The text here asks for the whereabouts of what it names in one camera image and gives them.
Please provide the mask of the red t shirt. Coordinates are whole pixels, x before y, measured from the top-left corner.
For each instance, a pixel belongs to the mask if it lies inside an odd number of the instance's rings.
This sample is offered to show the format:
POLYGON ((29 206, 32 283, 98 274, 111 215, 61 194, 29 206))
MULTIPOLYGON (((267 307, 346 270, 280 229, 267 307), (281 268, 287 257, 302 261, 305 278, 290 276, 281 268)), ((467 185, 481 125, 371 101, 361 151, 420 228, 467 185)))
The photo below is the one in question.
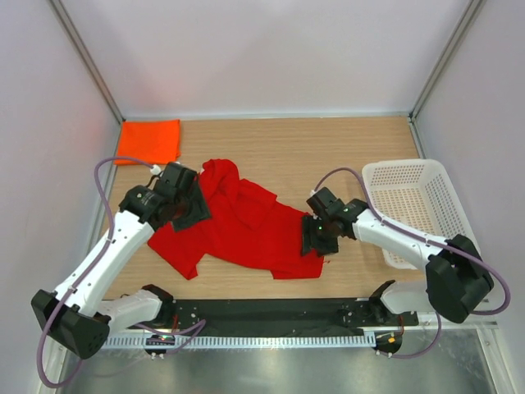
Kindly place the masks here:
POLYGON ((199 184, 211 217, 181 231, 167 224, 148 241, 148 247, 184 278, 197 276, 197 265, 206 254, 267 270, 275 279, 321 276, 324 259, 314 252, 301 254, 304 212, 241 178, 228 159, 205 162, 199 184))

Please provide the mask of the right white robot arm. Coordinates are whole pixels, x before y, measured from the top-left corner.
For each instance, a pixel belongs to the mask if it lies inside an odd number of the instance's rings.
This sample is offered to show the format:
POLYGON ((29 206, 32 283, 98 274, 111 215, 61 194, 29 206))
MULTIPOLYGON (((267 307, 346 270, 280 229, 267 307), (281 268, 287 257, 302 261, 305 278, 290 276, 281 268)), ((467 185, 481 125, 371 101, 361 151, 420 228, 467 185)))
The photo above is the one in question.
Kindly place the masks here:
POLYGON ((372 320, 387 325, 407 312, 435 311, 452 323, 463 323, 494 287, 480 255, 466 236, 451 239, 426 235, 412 227, 381 218, 360 199, 345 203, 326 187, 308 198, 313 211, 302 219, 302 254, 323 257, 339 251, 346 237, 375 245, 424 273, 421 282, 389 281, 372 295, 372 320))

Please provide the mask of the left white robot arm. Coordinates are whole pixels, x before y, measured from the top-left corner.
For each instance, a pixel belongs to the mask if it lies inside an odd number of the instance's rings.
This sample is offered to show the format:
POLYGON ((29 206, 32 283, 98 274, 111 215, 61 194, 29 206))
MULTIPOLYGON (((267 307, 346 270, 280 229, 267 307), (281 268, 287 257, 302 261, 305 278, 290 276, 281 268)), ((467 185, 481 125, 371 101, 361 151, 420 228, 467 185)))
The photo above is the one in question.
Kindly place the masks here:
POLYGON ((165 328, 173 320, 174 298, 146 285, 132 295, 105 301, 108 288, 130 258, 167 224, 188 229, 210 218, 199 174, 179 163, 155 169, 153 186, 130 189, 110 216, 110 227, 79 267, 54 291, 39 290, 31 307, 44 336, 82 360, 106 340, 141 323, 165 328))

